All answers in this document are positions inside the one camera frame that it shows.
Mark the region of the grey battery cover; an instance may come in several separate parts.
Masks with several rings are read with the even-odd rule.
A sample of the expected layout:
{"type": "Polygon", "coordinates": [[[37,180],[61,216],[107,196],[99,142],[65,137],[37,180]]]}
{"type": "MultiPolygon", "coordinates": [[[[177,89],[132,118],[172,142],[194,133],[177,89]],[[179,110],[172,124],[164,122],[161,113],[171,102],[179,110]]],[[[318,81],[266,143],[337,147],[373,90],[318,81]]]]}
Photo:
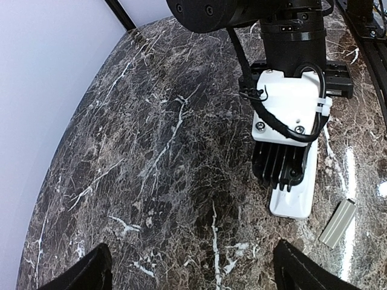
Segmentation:
{"type": "Polygon", "coordinates": [[[344,236],[356,214],[356,204],[351,199],[344,199],[336,208],[332,217],[319,236],[319,241],[334,249],[344,236]]]}

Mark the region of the white remote control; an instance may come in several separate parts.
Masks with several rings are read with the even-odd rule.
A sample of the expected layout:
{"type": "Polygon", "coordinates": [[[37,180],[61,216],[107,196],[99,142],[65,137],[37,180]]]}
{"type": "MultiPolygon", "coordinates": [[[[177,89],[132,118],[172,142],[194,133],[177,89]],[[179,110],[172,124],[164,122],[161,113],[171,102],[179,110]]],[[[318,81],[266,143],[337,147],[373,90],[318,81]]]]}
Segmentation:
{"type": "Polygon", "coordinates": [[[302,182],[290,191],[280,190],[277,185],[272,191],[269,209],[272,215],[290,219],[307,219],[311,214],[317,169],[318,142],[311,144],[302,182]]]}

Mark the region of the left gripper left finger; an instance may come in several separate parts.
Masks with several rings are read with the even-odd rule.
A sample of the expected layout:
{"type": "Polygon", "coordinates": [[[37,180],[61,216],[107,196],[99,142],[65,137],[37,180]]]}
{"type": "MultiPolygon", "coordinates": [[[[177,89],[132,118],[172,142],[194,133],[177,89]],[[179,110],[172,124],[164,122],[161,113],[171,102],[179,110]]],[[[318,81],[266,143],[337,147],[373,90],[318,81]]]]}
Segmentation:
{"type": "Polygon", "coordinates": [[[112,256],[107,244],[98,244],[67,271],[39,289],[112,289],[112,256]]]}

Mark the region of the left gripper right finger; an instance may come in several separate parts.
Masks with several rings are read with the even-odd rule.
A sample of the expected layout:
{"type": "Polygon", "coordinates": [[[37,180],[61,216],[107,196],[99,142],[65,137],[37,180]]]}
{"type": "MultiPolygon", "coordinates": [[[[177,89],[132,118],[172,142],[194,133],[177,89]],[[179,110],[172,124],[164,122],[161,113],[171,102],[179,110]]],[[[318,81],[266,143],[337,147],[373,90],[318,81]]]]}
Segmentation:
{"type": "Polygon", "coordinates": [[[285,239],[273,250],[273,266],[278,289],[357,289],[320,267],[285,239]]]}

